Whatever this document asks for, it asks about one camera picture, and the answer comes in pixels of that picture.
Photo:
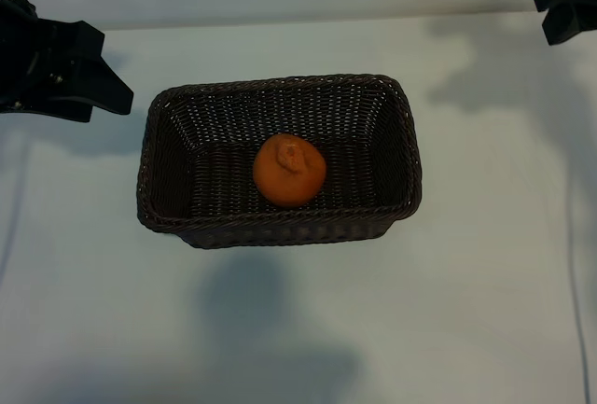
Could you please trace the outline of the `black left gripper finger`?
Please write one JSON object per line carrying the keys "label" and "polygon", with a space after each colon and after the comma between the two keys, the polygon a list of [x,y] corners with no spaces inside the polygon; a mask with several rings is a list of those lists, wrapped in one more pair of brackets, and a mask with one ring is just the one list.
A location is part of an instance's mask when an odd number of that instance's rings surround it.
{"label": "black left gripper finger", "polygon": [[52,23],[51,45],[60,53],[76,57],[100,57],[104,33],[85,21]]}
{"label": "black left gripper finger", "polygon": [[74,60],[69,96],[83,104],[121,116],[129,115],[132,111],[132,90],[102,56]]}

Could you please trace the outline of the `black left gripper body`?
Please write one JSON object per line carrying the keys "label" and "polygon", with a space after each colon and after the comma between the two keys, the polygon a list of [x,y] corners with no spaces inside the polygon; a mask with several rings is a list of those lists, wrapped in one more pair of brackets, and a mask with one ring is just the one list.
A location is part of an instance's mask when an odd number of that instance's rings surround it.
{"label": "black left gripper body", "polygon": [[1,112],[88,122],[90,105],[55,97],[71,25],[40,19],[28,0],[1,0]]}

